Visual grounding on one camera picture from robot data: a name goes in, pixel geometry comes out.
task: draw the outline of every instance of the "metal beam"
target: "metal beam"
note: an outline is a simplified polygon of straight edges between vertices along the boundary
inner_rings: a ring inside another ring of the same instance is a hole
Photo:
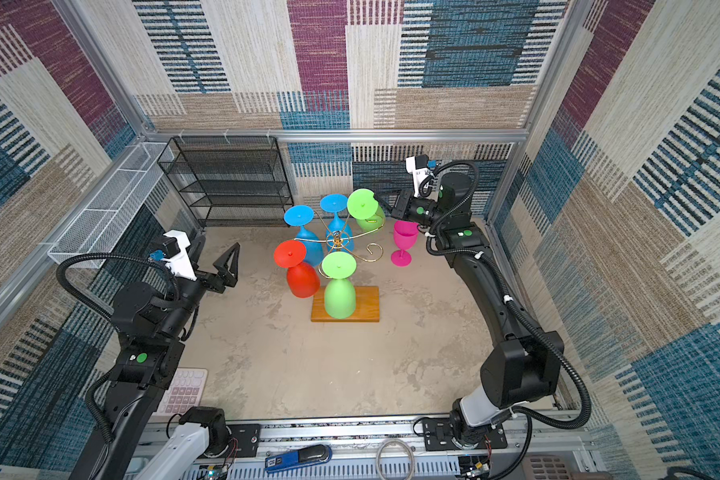
[[[130,145],[125,147],[120,156],[112,162],[96,183],[88,188],[86,193],[80,197],[77,204],[62,217],[48,236],[45,237],[45,240],[32,250],[13,275],[2,285],[0,288],[0,328],[16,313],[21,304],[29,298],[29,295],[43,279],[48,269],[55,265],[50,257],[48,257],[48,250],[58,241],[61,234],[67,229],[67,226],[77,218],[77,215],[83,208],[99,193],[101,187],[114,175],[117,168],[123,164],[133,149],[138,147],[140,141],[138,138],[134,139]]]
[[[158,130],[147,132],[147,141],[166,142],[174,137],[267,136],[286,142],[475,142],[481,144],[522,142],[528,136],[524,128],[453,128],[440,130]]]
[[[562,73],[562,66],[567,62],[571,52],[571,45],[576,37],[581,33],[579,27],[584,23],[586,15],[589,9],[592,7],[593,0],[578,0],[572,7],[570,14],[564,21],[562,33],[559,35],[559,41],[555,48],[552,57],[549,60],[548,70],[544,79],[539,87],[539,92],[536,99],[533,101],[533,106],[530,108],[528,113],[528,124],[529,135],[536,133],[537,126],[533,123],[539,112],[547,109],[548,102],[551,93],[556,90],[556,83]],[[495,194],[493,194],[493,203],[490,206],[488,212],[488,223],[493,224],[493,221],[499,214],[501,205],[507,198],[509,187],[511,187],[514,181],[514,176],[517,173],[519,165],[523,162],[525,156],[526,141],[518,143],[507,162],[507,167],[499,180],[498,187],[496,188]]]
[[[104,50],[99,46],[98,41],[91,33],[85,17],[74,0],[50,0],[58,10],[67,28],[80,44],[80,49],[85,53],[88,62],[93,65],[96,74],[107,91],[110,92],[112,100],[120,109],[125,120],[136,132],[136,136],[146,131],[144,116],[136,104],[134,98],[128,93],[118,78],[112,64],[107,59]]]

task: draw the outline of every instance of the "black wire mesh shelf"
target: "black wire mesh shelf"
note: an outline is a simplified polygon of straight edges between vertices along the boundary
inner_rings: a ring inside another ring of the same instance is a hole
[[[172,138],[159,162],[203,226],[287,226],[293,205],[277,140]]]

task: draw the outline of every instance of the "wooden block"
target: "wooden block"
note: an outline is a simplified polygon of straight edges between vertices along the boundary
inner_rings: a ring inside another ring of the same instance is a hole
[[[355,286],[357,308],[343,320],[337,320],[325,311],[325,287],[321,286],[312,302],[313,322],[378,322],[381,314],[378,309],[377,286]]]

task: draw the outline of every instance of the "white mesh basket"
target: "white mesh basket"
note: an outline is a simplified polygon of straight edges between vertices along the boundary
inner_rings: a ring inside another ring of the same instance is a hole
[[[57,264],[80,254],[111,252],[134,219],[146,197],[163,176],[157,165],[161,152],[172,157],[165,144],[142,142],[114,172],[94,198],[67,226],[48,256]],[[89,260],[73,268],[98,269],[104,260]]]

